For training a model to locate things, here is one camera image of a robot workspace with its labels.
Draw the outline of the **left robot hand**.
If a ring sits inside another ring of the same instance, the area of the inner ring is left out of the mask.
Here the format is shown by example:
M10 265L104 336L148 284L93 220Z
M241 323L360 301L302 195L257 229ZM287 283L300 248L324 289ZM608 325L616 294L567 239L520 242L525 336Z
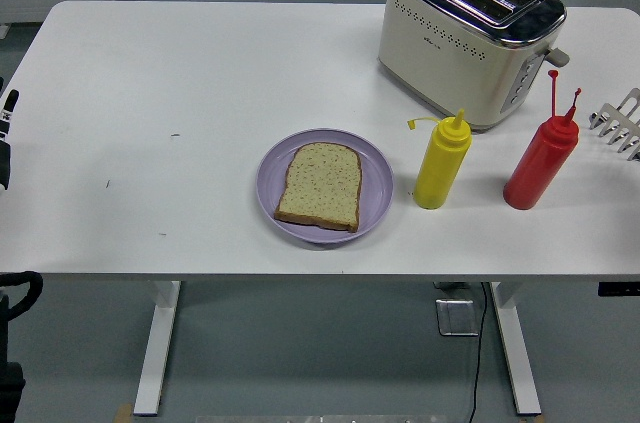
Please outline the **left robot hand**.
M8 93L4 107L1 110L1 189L6 191L9 188L11 174L11 145L6 141L10 131L11 118L18 102L20 93L17 89L11 89Z

